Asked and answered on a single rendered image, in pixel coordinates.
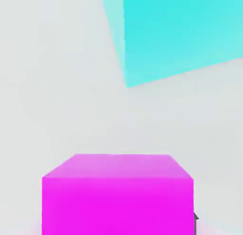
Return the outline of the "small magenta cube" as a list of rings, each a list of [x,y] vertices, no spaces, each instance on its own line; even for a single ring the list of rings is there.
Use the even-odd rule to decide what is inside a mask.
[[[194,235],[194,181],[169,155],[77,154],[42,178],[42,235]]]

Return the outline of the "large cyan box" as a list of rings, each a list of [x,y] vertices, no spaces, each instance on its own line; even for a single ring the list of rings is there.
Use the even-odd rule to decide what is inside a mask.
[[[243,57],[243,0],[102,0],[125,85]]]

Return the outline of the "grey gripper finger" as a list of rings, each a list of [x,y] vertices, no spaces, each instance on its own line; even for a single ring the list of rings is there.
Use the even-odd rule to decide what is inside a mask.
[[[212,235],[212,228],[194,213],[194,235]]]

